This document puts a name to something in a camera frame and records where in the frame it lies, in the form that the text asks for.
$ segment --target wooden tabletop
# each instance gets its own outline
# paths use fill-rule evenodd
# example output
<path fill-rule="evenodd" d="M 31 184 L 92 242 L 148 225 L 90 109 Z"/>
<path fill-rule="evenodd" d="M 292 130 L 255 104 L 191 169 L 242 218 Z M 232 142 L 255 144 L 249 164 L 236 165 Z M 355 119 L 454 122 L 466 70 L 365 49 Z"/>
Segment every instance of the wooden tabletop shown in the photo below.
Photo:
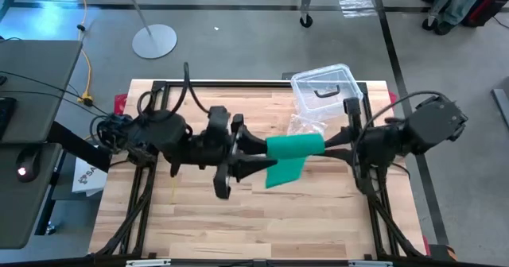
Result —
<path fill-rule="evenodd" d="M 151 87 L 152 80 L 132 81 L 126 114 L 137 115 L 138 97 Z M 367 82 L 367 88 L 373 114 L 390 103 L 385 82 Z M 224 105 L 232 115 L 243 113 L 248 129 L 258 137 L 286 134 L 294 113 L 290 88 L 195 90 L 204 106 Z M 180 88 L 172 88 L 169 106 L 179 94 Z M 178 113 L 195 133 L 207 125 L 207 116 L 189 93 Z M 385 117 L 376 125 L 383 124 Z M 326 124 L 325 136 L 330 137 L 346 126 L 348 119 L 343 116 Z M 118 155 L 112 161 L 125 156 Z M 271 189 L 265 189 L 265 172 L 257 172 L 239 184 L 231 182 L 229 200 L 215 197 L 214 168 L 200 171 L 183 165 L 173 185 L 169 166 L 159 157 L 144 255 L 156 252 L 158 257 L 203 259 L 360 259 L 366 253 L 375 256 L 366 198 L 357 191 L 352 171 L 343 161 L 310 157 L 300 180 Z M 132 164 L 110 169 L 90 252 L 103 247 L 124 220 L 133 176 Z M 173 186 L 176 188 L 172 198 Z M 391 168 L 387 188 L 395 222 L 414 246 L 425 252 L 408 176 Z M 380 222 L 388 251 L 387 229 L 381 219 Z M 137 228 L 135 223 L 131 248 Z"/>

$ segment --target yellow cable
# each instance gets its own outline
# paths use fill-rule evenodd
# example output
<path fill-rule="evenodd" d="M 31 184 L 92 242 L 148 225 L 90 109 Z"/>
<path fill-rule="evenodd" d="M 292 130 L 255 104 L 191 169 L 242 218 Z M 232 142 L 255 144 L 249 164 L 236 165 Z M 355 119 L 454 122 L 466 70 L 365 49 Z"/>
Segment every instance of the yellow cable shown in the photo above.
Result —
<path fill-rule="evenodd" d="M 84 27 L 85 26 L 85 21 L 87 20 L 87 12 L 88 12 L 88 9 L 87 9 L 87 0 L 83 0 L 83 4 L 84 4 L 85 12 L 84 12 L 84 15 L 83 15 L 83 19 L 81 20 L 81 25 Z M 81 39 L 81 30 L 78 32 L 78 41 L 82 41 L 82 39 Z M 90 60 L 88 59 L 87 53 L 85 53 L 85 51 L 83 49 L 81 49 L 81 53 L 83 54 L 83 56 L 85 57 L 85 60 L 87 61 L 88 74 L 87 74 L 87 87 L 85 88 L 85 91 L 81 95 L 81 99 L 78 99 L 78 102 L 80 102 L 80 103 L 83 102 L 84 99 L 92 100 L 92 97 L 89 94 L 90 84 L 91 84 L 91 79 L 92 79 L 92 66 L 90 64 Z"/>
<path fill-rule="evenodd" d="M 84 95 L 90 96 L 88 95 L 88 89 L 90 88 L 90 82 L 92 81 L 92 66 L 90 65 L 90 60 L 88 59 L 88 56 L 83 49 L 81 50 L 81 53 L 83 53 L 83 56 L 85 56 L 85 60 L 87 61 L 88 65 L 87 87 L 85 88 Z"/>
<path fill-rule="evenodd" d="M 81 20 L 81 25 L 85 25 L 85 20 L 87 19 L 87 0 L 83 0 L 85 14 L 83 15 L 83 20 Z"/>

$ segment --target clear plastic box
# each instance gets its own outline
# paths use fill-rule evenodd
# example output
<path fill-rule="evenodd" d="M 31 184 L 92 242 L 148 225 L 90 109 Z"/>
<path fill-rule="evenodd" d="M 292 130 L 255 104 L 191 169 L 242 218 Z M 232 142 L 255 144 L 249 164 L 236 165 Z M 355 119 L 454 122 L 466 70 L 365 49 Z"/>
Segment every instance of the clear plastic box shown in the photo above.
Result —
<path fill-rule="evenodd" d="M 297 113 L 315 121 L 344 114 L 343 99 L 363 98 L 350 68 L 344 64 L 297 73 L 291 84 Z"/>

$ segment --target chair wheel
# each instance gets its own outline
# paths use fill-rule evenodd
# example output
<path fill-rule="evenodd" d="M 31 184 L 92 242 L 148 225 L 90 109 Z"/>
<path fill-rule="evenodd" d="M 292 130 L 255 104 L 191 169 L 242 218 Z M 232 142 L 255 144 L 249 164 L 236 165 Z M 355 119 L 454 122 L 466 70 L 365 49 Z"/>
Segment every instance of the chair wheel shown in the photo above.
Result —
<path fill-rule="evenodd" d="M 304 20 L 302 20 L 302 17 L 301 17 L 300 22 L 303 27 L 308 28 L 313 24 L 313 19 L 311 18 L 311 16 L 309 16 L 307 14 L 307 15 L 305 15 L 305 22 L 304 22 Z"/>
<path fill-rule="evenodd" d="M 428 19 L 424 19 L 424 21 L 422 22 L 422 28 L 425 29 L 425 30 L 434 30 L 435 28 L 437 28 L 438 26 L 438 21 L 437 19 L 434 19 L 433 22 L 431 23 L 431 25 L 428 25 Z"/>

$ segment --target green cloth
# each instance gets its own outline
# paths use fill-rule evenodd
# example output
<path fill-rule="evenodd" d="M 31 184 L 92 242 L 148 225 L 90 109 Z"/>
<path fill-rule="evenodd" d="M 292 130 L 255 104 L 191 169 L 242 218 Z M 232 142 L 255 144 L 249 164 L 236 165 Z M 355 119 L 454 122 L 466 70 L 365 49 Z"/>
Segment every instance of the green cloth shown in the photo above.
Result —
<path fill-rule="evenodd" d="M 318 133 L 268 137 L 266 142 L 267 156 L 278 160 L 267 169 L 266 188 L 298 180 L 306 157 L 325 151 L 324 138 Z"/>

